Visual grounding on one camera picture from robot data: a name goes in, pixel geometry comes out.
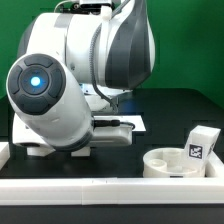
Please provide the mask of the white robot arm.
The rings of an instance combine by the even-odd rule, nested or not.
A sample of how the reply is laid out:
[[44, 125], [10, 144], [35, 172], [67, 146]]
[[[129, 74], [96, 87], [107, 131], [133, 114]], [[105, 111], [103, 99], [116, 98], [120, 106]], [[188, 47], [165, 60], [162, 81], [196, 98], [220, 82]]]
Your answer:
[[146, 1], [71, 2], [39, 15], [21, 38], [6, 81], [13, 141], [49, 151], [126, 146], [134, 125], [117, 119], [114, 98], [154, 66]]

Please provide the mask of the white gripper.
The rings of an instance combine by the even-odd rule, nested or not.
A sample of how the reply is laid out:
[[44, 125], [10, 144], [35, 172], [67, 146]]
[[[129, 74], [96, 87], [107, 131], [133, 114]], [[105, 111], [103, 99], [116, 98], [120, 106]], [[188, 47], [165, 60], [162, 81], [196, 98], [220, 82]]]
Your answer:
[[132, 144], [133, 123], [119, 117], [94, 116], [90, 122], [51, 120], [13, 120], [13, 143], [27, 148], [82, 149], [120, 147]]

